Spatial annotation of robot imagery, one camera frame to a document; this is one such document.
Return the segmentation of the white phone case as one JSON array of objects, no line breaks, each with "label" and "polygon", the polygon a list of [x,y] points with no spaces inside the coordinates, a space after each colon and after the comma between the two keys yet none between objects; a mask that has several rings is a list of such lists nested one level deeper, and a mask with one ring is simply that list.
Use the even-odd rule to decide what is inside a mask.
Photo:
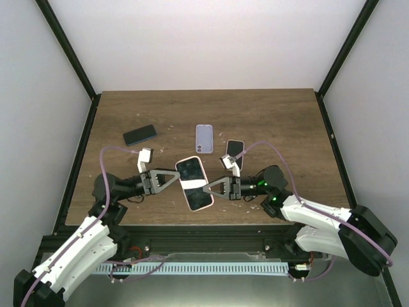
[{"label": "white phone case", "polygon": [[227,141],[226,145],[226,155],[230,156],[230,158],[224,159],[225,165],[227,169],[232,168],[232,158],[236,157],[240,154],[245,148],[245,143],[243,141],[230,139]]}]

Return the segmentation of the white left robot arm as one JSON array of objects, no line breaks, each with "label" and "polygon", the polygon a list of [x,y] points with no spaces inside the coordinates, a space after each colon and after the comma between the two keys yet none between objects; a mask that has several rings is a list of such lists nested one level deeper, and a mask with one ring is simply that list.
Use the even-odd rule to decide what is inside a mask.
[{"label": "white left robot arm", "polygon": [[102,263],[124,258],[131,238],[120,222],[122,200],[156,195],[180,178],[170,169],[152,169],[120,179],[103,171],[94,181],[95,202],[81,225],[42,264],[14,279],[14,306],[64,306],[72,292]]}]

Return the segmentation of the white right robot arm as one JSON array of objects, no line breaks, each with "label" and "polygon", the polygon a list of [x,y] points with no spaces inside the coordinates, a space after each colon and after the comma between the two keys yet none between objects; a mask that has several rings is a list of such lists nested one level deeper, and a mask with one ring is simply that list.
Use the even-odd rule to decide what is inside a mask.
[{"label": "white right robot arm", "polygon": [[261,206],[268,216],[294,224],[284,241],[290,257],[310,251],[338,256],[369,276],[379,276],[392,265],[397,239],[369,208],[309,201],[287,190],[287,184],[284,173],[273,165],[255,177],[222,177],[203,186],[203,191],[228,200],[264,196]]}]

